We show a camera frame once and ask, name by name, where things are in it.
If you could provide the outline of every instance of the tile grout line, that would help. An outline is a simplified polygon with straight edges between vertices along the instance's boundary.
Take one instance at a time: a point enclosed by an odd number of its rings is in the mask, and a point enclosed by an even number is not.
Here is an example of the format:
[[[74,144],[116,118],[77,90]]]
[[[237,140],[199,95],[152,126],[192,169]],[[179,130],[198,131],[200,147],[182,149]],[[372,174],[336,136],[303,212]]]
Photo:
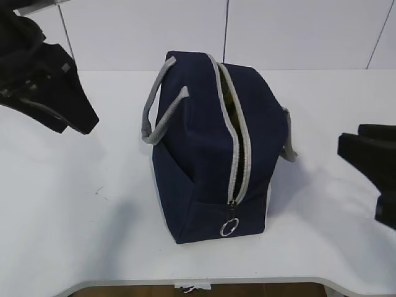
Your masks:
[[[62,10],[61,10],[61,6],[57,5],[57,7],[58,7],[59,15],[61,16],[61,20],[62,20],[62,24],[63,24],[63,30],[64,30],[64,33],[66,34],[66,40],[67,40],[67,44],[69,45],[71,56],[72,56],[73,60],[75,60],[73,49],[72,49],[72,44],[70,42],[70,38],[69,38],[69,34],[67,32],[66,24],[64,22],[64,17],[63,17],[63,13],[62,13]]]
[[[392,4],[390,5],[390,8],[389,8],[388,14],[387,14],[387,16],[386,16],[386,19],[385,19],[385,22],[384,22],[384,25],[382,26],[381,32],[379,32],[379,36],[378,36],[378,39],[377,39],[376,45],[374,46],[374,49],[373,49],[373,51],[372,51],[372,53],[371,53],[371,56],[370,56],[369,62],[367,63],[366,69],[369,69],[369,66],[370,66],[370,63],[371,63],[372,57],[374,56],[374,53],[376,52],[376,49],[377,49],[377,46],[378,46],[379,40],[381,39],[382,32],[383,32],[383,31],[384,31],[384,29],[385,29],[386,23],[387,23],[387,21],[388,21],[388,18],[389,18],[390,12],[392,11],[392,8],[393,8],[394,4],[395,4],[395,0],[393,0],[393,1],[392,1]]]
[[[228,8],[230,6],[230,0],[227,0],[226,11],[225,11],[225,29],[224,29],[224,45],[223,45],[223,63],[225,62],[225,46],[227,44],[227,28],[228,28]]]

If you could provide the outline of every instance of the white tile wall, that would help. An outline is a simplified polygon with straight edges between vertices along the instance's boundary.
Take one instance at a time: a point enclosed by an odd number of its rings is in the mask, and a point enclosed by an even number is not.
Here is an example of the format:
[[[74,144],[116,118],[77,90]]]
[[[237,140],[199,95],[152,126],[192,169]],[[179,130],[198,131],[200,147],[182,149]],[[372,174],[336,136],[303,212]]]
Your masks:
[[[80,70],[157,70],[169,50],[222,60],[226,0],[72,0],[62,11]]]
[[[396,69],[396,4],[389,14],[369,68]]]
[[[47,37],[46,43],[59,43],[70,54],[62,18],[56,6],[32,13],[27,15],[27,17],[34,20],[41,27]]]
[[[391,3],[230,0],[226,62],[258,69],[364,69]]]

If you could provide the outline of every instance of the white strap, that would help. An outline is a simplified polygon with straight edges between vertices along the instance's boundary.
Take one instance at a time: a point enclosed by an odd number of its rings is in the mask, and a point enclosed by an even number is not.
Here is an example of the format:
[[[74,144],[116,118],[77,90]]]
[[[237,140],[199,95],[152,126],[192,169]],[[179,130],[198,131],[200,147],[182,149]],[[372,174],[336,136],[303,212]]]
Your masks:
[[[168,72],[169,68],[172,67],[176,63],[175,57],[170,57],[167,59],[162,66],[160,73],[158,74],[153,87],[151,89],[150,95],[147,98],[147,102],[143,109],[143,120],[142,120],[142,139],[146,144],[156,145],[161,141],[162,137],[165,135],[166,130],[169,126],[169,120],[171,119],[173,113],[176,111],[179,103],[183,98],[189,97],[188,88],[184,86],[181,88],[179,95],[173,100],[171,105],[168,107],[166,112],[163,114],[161,120],[158,122],[158,125],[155,127],[155,130],[152,131],[150,120],[148,119],[148,115],[150,109],[154,103],[155,96],[160,88],[161,82]]]

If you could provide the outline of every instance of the zipper pull ring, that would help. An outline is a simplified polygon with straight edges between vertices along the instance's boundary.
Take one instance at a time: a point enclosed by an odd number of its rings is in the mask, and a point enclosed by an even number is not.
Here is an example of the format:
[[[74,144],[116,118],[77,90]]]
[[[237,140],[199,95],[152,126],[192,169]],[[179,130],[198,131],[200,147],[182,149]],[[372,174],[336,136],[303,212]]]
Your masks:
[[[232,234],[235,229],[237,229],[238,225],[239,225],[239,219],[235,217],[236,215],[236,202],[235,201],[231,201],[230,204],[228,204],[230,206],[229,210],[228,210],[228,218],[227,218],[227,222],[225,222],[222,226],[222,228],[220,229],[220,235],[222,237],[227,237],[230,234]],[[227,227],[228,224],[233,223],[234,226],[231,228],[230,232],[228,233],[224,233],[225,228]]]

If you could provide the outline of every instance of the lunch bag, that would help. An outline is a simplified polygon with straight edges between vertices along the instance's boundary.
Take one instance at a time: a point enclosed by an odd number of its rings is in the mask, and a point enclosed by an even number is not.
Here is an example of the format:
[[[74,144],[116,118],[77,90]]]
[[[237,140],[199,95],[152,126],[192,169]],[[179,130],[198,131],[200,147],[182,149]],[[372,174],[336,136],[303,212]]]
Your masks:
[[[156,127],[149,111],[161,85]],[[170,51],[143,111],[142,138],[176,243],[262,233],[278,156],[294,161],[290,115],[260,74]]]

